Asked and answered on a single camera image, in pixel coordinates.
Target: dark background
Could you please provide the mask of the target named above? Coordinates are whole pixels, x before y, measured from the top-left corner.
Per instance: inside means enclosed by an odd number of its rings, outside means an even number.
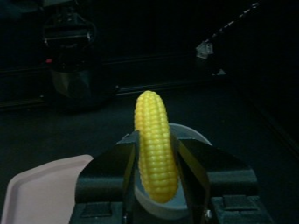
[[[193,55],[197,44],[236,20],[255,1],[81,2],[78,13],[97,26],[94,51],[104,63],[110,63],[182,53]],[[17,13],[8,3],[1,0],[0,4],[1,102],[36,97],[41,94],[41,83],[48,83],[38,67],[46,60],[42,24],[52,11]],[[293,139],[299,139],[297,4],[295,0],[260,1],[260,7],[245,19],[212,40],[212,63],[248,88]],[[121,75],[118,84],[126,85],[128,79],[132,77]]]

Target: corn cob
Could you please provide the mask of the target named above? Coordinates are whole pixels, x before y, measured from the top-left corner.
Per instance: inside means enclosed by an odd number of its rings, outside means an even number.
[[[138,130],[138,171],[149,198],[160,203],[177,190],[177,168],[170,146],[170,131],[164,102],[156,92],[144,91],[134,105],[134,130]]]

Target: dark floor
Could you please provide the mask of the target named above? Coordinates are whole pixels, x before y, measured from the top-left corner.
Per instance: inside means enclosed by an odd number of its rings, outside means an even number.
[[[299,163],[229,82],[158,92],[169,123],[196,129],[255,170],[260,198],[276,223],[299,219]],[[96,156],[133,130],[137,94],[120,95],[100,110],[65,115],[46,108],[5,112],[0,116],[0,205],[9,179],[54,159]],[[137,208],[134,221],[148,217]]]

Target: pink tray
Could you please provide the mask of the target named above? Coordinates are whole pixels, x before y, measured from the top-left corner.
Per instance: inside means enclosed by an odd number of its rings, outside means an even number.
[[[69,223],[77,176],[92,160],[64,158],[17,174],[6,187],[1,224]]]

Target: toy corn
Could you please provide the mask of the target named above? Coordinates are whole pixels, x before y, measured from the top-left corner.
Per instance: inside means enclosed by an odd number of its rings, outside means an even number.
[[[160,203],[177,190],[177,168],[170,146],[170,131],[164,102],[156,92],[144,91],[134,105],[134,130],[138,130],[138,171],[149,198]]]

